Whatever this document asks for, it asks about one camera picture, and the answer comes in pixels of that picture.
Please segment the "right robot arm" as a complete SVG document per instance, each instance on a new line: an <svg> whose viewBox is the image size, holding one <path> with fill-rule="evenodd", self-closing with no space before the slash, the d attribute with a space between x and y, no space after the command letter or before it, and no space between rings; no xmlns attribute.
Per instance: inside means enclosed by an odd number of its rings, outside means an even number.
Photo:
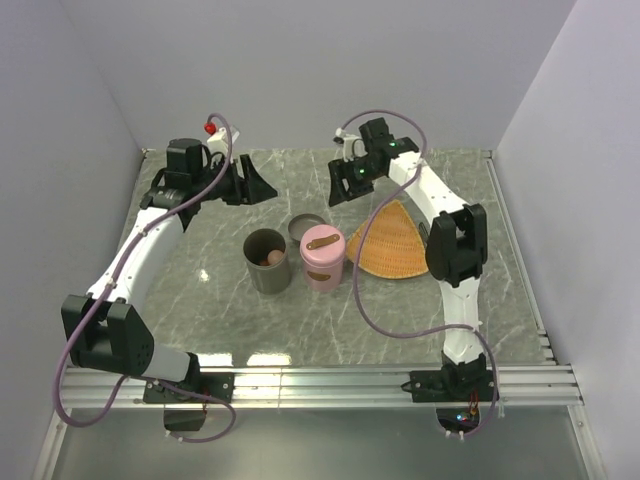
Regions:
<svg viewBox="0 0 640 480"><path fill-rule="evenodd" d="M336 206L367 195L375 180L387 177L397 194L404 193L427 222L425 260L438 282L445 334L439 382L455 400L466 398L487 372L488 347L479 336L478 294L488 258L487 214L480 204L459 197L432 170L427 141L397 138L385 121L386 110L371 111L371 120L356 135L344 126L334 141L341 158L329 163L329 205Z"/></svg>

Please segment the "pink lid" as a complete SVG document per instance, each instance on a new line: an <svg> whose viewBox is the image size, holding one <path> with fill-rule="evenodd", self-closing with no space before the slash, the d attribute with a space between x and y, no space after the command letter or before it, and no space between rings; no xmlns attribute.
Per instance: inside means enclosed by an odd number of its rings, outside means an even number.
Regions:
<svg viewBox="0 0 640 480"><path fill-rule="evenodd" d="M300 254L309 265L329 267L342 261L345 253L344 235L328 224L311 227L300 241Z"/></svg>

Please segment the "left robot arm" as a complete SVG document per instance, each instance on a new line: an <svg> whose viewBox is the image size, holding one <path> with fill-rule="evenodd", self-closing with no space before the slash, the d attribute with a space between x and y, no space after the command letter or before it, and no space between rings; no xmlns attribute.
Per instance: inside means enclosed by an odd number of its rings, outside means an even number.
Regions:
<svg viewBox="0 0 640 480"><path fill-rule="evenodd" d="M225 140L212 147L169 142L166 165L143 195L134 227L106 272L61 308L69 358L76 367L166 381L180 402L196 399L203 379L196 355L157 343L141 317L148 290L206 201L254 205L277 191L243 154L233 160Z"/></svg>

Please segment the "pink egg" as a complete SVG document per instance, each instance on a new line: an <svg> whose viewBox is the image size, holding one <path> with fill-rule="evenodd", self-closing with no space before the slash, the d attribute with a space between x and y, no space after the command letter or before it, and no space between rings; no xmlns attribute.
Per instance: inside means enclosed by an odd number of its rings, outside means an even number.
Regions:
<svg viewBox="0 0 640 480"><path fill-rule="evenodd" d="M274 249L270 251L267 255L267 264L269 266L277 265L284 257L284 252L281 250Z"/></svg>

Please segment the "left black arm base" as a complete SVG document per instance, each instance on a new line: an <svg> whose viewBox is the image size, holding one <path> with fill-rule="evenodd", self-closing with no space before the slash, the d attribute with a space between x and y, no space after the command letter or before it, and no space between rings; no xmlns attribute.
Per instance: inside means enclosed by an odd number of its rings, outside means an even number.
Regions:
<svg viewBox="0 0 640 480"><path fill-rule="evenodd" d="M235 374L230 372L197 373L181 382L147 380L143 403L163 407L163 424L168 436L184 443L206 443L226 436L237 420L231 405ZM229 422L219 433L193 437L201 433L212 407L223 407Z"/></svg>

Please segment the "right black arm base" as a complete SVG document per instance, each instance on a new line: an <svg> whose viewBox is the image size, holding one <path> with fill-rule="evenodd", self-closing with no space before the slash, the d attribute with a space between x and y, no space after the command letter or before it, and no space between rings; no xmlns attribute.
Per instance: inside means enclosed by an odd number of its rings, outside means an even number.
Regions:
<svg viewBox="0 0 640 480"><path fill-rule="evenodd" d="M486 368L471 371L446 365L438 371L413 370L401 390L415 404L435 404L436 418L445 435L460 439L480 429L481 403L488 402L493 413L500 400L497 380Z"/></svg>

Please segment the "metal food tongs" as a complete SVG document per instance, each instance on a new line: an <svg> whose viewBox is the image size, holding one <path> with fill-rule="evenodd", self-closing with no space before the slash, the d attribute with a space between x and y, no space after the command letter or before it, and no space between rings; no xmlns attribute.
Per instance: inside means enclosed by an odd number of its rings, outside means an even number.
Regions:
<svg viewBox="0 0 640 480"><path fill-rule="evenodd" d="M429 230L428 230L427 226L423 222L420 222L418 224L418 232L419 232L419 235L421 237L421 240L422 240L424 246L427 246L428 239L429 239Z"/></svg>

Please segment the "grey lid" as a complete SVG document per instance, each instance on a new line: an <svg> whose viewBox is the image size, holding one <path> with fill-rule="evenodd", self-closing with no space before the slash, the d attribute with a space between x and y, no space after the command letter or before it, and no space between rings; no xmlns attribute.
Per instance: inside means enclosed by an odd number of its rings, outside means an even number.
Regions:
<svg viewBox="0 0 640 480"><path fill-rule="evenodd" d="M299 244L304 234L311 228L323 225L326 221L319 215L312 213L303 213L294 216L288 224L287 230L290 239Z"/></svg>

